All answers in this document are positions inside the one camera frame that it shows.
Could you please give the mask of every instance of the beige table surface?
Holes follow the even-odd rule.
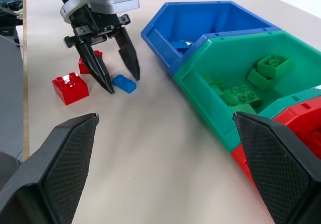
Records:
[[[52,79],[78,72],[78,54],[63,38],[71,27],[61,0],[27,0],[30,153],[57,124],[100,114],[89,176],[76,224],[271,224],[259,194],[166,74],[140,33],[165,2],[140,0],[127,27],[141,81],[111,96],[86,76],[90,96],[64,106]],[[231,0],[321,49],[321,20],[278,0]],[[112,75],[129,76],[114,40],[102,50]]]

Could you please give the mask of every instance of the cable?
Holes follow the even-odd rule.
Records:
[[[7,41],[12,42],[13,44],[16,44],[18,47],[22,47],[22,48],[23,48],[23,46],[22,46],[22,45],[20,45],[20,44],[16,43],[15,41],[13,41],[13,40],[11,40],[11,39],[9,39],[9,38],[7,38],[7,37],[3,36],[3,35],[0,35],[0,37],[2,37],[2,38],[4,38],[4,39],[6,39]]]

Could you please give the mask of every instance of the blue bin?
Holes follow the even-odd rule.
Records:
[[[238,4],[166,3],[141,33],[171,75],[208,39],[280,30]]]

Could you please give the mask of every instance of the gray floor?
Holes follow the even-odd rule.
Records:
[[[2,37],[0,56],[0,151],[23,160],[23,60],[20,48]]]

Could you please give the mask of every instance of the red lego brick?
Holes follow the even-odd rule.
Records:
[[[64,77],[57,77],[52,83],[56,94],[65,105],[89,96],[87,84],[75,72]]]
[[[321,97],[288,107],[274,120],[288,126],[321,159]]]
[[[236,163],[241,167],[247,178],[252,182],[252,184],[255,186],[254,181],[252,179],[249,167],[246,163],[244,151],[242,145],[239,145],[236,147],[232,152],[231,156],[236,161]]]
[[[103,58],[101,51],[95,51],[95,55],[96,55],[96,56],[100,56],[101,58]],[[85,66],[85,63],[84,63],[84,61],[82,60],[81,57],[79,58],[78,65],[79,65],[79,72],[80,72],[80,74],[90,74],[89,70],[88,70],[87,67]]]

